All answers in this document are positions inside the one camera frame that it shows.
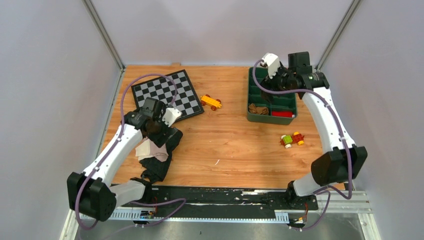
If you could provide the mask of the brown underwear white waistband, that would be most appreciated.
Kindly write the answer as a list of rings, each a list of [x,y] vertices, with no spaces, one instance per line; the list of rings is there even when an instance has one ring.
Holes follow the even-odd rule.
[[[255,114],[255,115],[269,115],[269,113],[270,113],[268,107],[266,107],[266,106],[258,106],[258,105],[255,105],[254,103],[251,103],[248,106],[248,112],[250,114]]]

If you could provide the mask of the black pinstriped underwear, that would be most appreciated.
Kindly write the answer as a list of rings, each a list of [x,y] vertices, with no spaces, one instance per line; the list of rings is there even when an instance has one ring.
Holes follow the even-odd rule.
[[[139,160],[141,166],[145,168],[141,174],[142,179],[149,179],[152,184],[164,181],[171,165],[173,151],[180,144],[182,137],[183,133],[176,128],[156,155]]]

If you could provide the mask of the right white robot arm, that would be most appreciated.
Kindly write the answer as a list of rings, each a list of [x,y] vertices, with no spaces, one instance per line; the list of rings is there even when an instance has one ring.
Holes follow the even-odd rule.
[[[298,209],[306,196],[317,195],[327,189],[336,190],[337,183],[347,183],[347,194],[352,197],[353,180],[358,176],[368,152],[350,137],[333,103],[330,84],[323,72],[313,70],[307,51],[290,53],[288,67],[279,57],[266,53],[252,69],[255,84],[264,99],[285,94],[298,94],[308,108],[318,130],[323,154],[312,162],[310,173],[290,183],[285,195],[286,204]]]

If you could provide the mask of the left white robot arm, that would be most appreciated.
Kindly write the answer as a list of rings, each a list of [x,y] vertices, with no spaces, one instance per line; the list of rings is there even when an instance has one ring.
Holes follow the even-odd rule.
[[[106,221],[114,210],[128,202],[149,206],[153,193],[142,180],[131,179],[112,186],[112,180],[130,152],[142,142],[151,140],[162,147],[177,133],[172,124],[182,113],[160,100],[148,97],[142,107],[121,114],[120,126],[100,155],[81,173],[67,178],[68,202],[76,215],[84,214],[97,221]]]

